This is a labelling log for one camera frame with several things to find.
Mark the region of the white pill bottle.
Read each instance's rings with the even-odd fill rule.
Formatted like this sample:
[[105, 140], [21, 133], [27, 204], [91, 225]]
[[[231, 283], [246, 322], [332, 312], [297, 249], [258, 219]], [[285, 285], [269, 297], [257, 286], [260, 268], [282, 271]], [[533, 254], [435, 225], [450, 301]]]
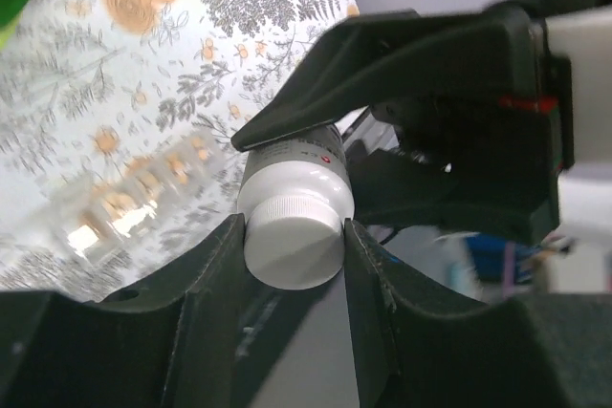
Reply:
[[281, 290], [332, 279], [344, 260], [343, 224], [354, 198], [335, 125], [250, 151], [237, 210], [246, 220], [249, 272]]

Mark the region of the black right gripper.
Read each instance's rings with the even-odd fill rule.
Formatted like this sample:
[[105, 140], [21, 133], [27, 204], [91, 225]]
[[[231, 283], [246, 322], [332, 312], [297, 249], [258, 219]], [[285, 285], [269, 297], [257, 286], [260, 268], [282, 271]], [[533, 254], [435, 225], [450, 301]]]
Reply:
[[559, 226], [557, 191], [518, 177], [573, 165], [571, 94], [569, 60], [521, 9], [354, 16], [319, 38], [231, 143], [252, 150], [372, 105], [399, 148], [351, 165], [355, 220], [537, 244]]

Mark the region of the white bottle cap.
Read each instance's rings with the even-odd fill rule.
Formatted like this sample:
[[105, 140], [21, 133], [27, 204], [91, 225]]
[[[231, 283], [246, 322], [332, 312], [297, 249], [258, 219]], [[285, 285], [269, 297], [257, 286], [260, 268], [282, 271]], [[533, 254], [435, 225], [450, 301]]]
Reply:
[[341, 218], [316, 198], [269, 198], [248, 219], [244, 257], [250, 273], [273, 288], [306, 290], [323, 285], [343, 265]]

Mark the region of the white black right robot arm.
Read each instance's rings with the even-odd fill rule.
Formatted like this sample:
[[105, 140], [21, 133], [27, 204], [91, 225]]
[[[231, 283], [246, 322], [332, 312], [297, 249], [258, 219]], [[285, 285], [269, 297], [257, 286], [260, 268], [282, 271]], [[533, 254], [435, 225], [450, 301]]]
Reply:
[[346, 19], [233, 137], [246, 265], [331, 279], [350, 220], [535, 246], [611, 238], [611, 0]]

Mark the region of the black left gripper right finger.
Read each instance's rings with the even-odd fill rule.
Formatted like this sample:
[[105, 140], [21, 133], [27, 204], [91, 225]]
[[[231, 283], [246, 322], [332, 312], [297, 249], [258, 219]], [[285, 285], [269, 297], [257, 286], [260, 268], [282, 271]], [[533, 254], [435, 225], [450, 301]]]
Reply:
[[363, 407], [607, 407], [611, 298], [525, 294], [488, 305], [345, 225], [344, 279]]

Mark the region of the clear weekly pill organizer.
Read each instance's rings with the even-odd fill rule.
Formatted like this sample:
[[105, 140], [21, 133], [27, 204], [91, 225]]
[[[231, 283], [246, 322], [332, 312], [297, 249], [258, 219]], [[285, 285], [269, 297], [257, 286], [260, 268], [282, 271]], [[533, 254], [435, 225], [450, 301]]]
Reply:
[[91, 174], [83, 174], [52, 198], [53, 234], [83, 262], [106, 261], [138, 243], [212, 183], [224, 162], [214, 136], [200, 129], [115, 183], [96, 185]]

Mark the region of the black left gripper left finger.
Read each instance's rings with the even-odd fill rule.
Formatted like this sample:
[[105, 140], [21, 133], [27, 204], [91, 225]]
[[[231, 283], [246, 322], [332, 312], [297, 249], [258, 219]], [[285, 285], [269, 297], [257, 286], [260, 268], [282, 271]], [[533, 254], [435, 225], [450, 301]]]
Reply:
[[5, 407], [227, 407], [241, 304], [244, 218], [101, 302], [1, 296]]

